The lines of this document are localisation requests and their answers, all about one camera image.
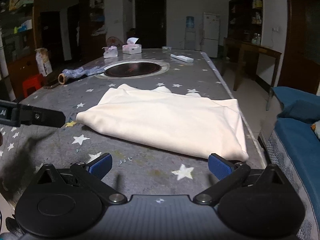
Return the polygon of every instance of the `red stool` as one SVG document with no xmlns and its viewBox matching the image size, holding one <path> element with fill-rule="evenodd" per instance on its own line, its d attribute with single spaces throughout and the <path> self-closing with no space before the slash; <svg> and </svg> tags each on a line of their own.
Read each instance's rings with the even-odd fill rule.
<svg viewBox="0 0 320 240">
<path fill-rule="evenodd" d="M 28 89 L 35 88 L 37 91 L 38 89 L 43 87 L 43 83 L 44 83 L 44 78 L 42 74 L 37 74 L 23 81 L 22 87 L 23 87 L 24 98 L 27 98 L 29 96 Z"/>
</svg>

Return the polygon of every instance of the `remote control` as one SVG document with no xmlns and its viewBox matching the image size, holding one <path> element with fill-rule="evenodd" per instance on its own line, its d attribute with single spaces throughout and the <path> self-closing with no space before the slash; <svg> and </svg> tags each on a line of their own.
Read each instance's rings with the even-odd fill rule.
<svg viewBox="0 0 320 240">
<path fill-rule="evenodd" d="M 186 57 L 178 54 L 171 54 L 170 56 L 184 62 L 193 62 L 193 58 L 191 57 Z"/>
</svg>

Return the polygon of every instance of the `white cloth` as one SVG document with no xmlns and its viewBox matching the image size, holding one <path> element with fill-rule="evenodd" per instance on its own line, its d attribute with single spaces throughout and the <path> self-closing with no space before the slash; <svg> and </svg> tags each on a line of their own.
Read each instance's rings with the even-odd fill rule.
<svg viewBox="0 0 320 240">
<path fill-rule="evenodd" d="M 248 159 L 236 99 L 210 100 L 173 94 L 164 86 L 139 90 L 123 84 L 110 88 L 76 120 L 101 134 L 185 155 Z"/>
</svg>

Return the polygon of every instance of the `refrigerator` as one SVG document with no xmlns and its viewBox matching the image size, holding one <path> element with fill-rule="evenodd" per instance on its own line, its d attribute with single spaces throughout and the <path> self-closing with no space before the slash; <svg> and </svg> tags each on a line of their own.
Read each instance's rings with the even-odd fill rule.
<svg viewBox="0 0 320 240">
<path fill-rule="evenodd" d="M 220 16 L 211 13 L 204 13 L 201 50 L 209 57 L 218 57 L 219 34 Z"/>
</svg>

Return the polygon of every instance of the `screw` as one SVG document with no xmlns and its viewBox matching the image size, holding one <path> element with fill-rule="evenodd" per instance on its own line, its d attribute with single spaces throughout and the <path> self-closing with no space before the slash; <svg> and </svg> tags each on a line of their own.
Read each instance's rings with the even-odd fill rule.
<svg viewBox="0 0 320 240">
<path fill-rule="evenodd" d="M 196 200 L 202 203 L 210 202 L 212 198 L 208 194 L 200 194 L 196 196 Z"/>
<path fill-rule="evenodd" d="M 109 196 L 109 199 L 114 203 L 118 203 L 124 200 L 124 195 L 118 193 L 112 194 Z"/>
</svg>

